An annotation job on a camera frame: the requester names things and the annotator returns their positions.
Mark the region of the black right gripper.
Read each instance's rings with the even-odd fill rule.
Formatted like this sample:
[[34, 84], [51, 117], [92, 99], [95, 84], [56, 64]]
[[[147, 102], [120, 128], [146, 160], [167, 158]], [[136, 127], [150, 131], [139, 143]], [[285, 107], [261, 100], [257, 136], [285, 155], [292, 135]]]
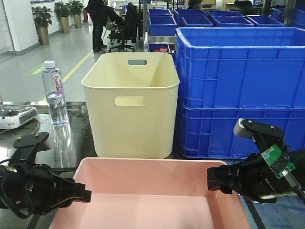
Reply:
[[256, 155], [243, 162], [207, 169], [207, 188], [232, 194], [233, 191], [253, 202], [275, 203], [280, 197], [298, 196], [305, 201], [305, 150], [286, 154], [295, 167], [285, 170], [278, 178], [274, 171]]

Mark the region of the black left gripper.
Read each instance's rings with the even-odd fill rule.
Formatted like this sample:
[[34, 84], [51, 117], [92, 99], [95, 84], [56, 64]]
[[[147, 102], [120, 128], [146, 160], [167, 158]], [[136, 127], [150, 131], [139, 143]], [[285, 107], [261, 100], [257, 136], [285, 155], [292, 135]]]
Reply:
[[73, 201], [90, 203], [92, 192], [72, 178], [62, 178], [46, 167], [0, 166], [0, 208], [20, 218], [46, 215]]

